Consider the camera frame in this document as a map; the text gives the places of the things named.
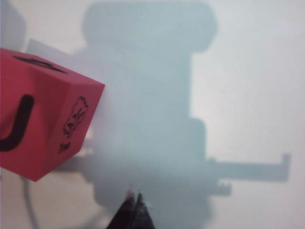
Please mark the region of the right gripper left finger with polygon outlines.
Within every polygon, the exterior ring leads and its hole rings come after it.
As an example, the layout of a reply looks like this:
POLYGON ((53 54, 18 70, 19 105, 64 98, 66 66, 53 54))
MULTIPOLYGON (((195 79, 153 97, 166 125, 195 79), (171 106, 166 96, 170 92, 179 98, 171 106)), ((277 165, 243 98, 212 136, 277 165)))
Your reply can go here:
POLYGON ((131 223, 135 211, 135 193, 129 188, 126 197, 119 207, 118 211, 115 213, 114 217, 110 221, 109 229, 130 229, 131 223))

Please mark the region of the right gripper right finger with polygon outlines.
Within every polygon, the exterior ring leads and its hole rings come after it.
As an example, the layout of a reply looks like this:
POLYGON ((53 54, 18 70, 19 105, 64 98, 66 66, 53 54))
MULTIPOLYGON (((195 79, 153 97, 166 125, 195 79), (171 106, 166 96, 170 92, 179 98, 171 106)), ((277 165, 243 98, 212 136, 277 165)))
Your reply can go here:
POLYGON ((149 214, 148 208, 144 202, 142 193, 137 196, 134 216, 133 216, 134 229, 155 229, 152 218, 149 214))

